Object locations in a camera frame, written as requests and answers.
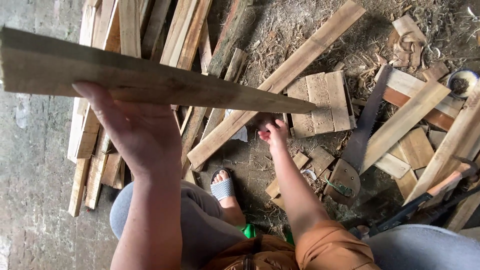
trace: gray pants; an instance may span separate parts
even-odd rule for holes
[[[133,183],[118,195],[110,212],[110,225],[119,239],[127,221]],[[213,257],[247,237],[222,220],[218,200],[198,186],[181,182],[182,269],[199,269]]]
[[[133,183],[127,185],[112,206],[110,224],[120,238],[132,199]],[[183,269],[199,269],[221,251],[246,237],[222,221],[216,198],[194,184],[181,189]],[[469,270],[480,266],[480,243],[429,225],[402,225],[365,241],[375,263],[383,270]]]

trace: child's hand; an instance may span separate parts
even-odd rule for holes
[[[275,120],[275,123],[280,127],[276,128],[274,125],[268,123],[265,127],[270,131],[259,131],[258,135],[262,140],[270,145],[270,153],[272,155],[278,153],[280,150],[287,150],[287,125],[282,120]]]

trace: toe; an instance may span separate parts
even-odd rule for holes
[[[223,180],[225,180],[228,178],[228,172],[226,170],[221,170],[220,176],[222,177]]]

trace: foot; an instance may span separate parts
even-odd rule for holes
[[[225,179],[228,179],[228,173],[225,170],[221,170],[216,175],[213,183],[219,183]],[[228,196],[219,200],[220,206],[223,208],[225,222],[243,230],[246,225],[245,216],[243,215],[240,205],[235,196]]]

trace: hand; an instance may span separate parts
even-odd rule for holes
[[[181,171],[181,137],[169,105],[114,101],[107,89],[90,82],[72,86],[90,102],[136,177],[162,173],[165,166]]]
[[[275,120],[275,123],[279,126],[279,128],[275,127],[271,123],[268,123],[265,125],[265,127],[269,130],[269,132],[258,132],[260,138],[270,145],[270,153],[272,153],[272,155],[281,150],[287,150],[287,125],[279,119]]]

